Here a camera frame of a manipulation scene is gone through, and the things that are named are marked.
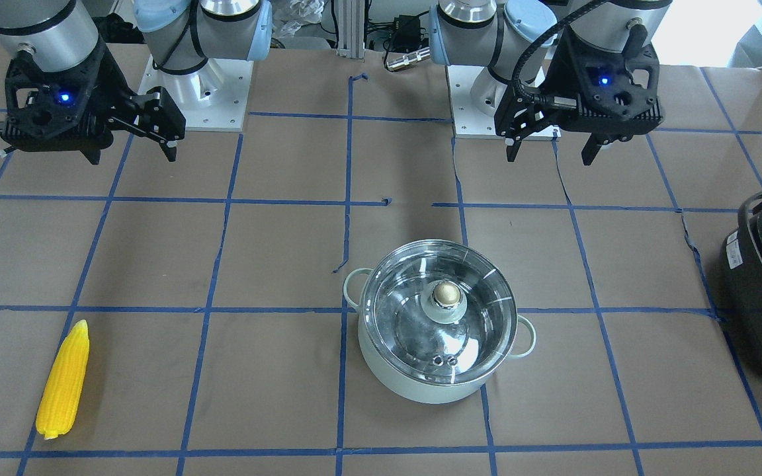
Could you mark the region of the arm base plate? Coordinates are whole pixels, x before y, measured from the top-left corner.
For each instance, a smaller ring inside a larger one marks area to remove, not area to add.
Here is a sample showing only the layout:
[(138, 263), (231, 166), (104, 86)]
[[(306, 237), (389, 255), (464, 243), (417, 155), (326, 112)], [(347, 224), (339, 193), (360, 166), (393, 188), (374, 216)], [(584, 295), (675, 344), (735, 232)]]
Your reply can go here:
[(500, 139), (495, 112), (506, 85), (493, 78), (487, 67), (450, 65), (446, 68), (448, 97), (458, 139)]
[(254, 62), (211, 58), (199, 71), (170, 75), (146, 63), (139, 94), (164, 87), (187, 121), (188, 132), (242, 132)]

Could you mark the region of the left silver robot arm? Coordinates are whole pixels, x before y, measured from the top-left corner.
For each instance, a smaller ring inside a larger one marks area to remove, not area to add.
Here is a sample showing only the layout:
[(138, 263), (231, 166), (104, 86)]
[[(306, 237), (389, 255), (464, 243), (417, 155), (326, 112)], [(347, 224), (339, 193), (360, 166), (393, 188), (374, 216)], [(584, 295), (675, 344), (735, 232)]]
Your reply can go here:
[(603, 147), (646, 135), (665, 120), (652, 38), (668, 1), (587, 1), (562, 17), (541, 1), (439, 1), (429, 13), (431, 59), (484, 67), (504, 85), (493, 100), (495, 135), (514, 162), (521, 142), (549, 126)]

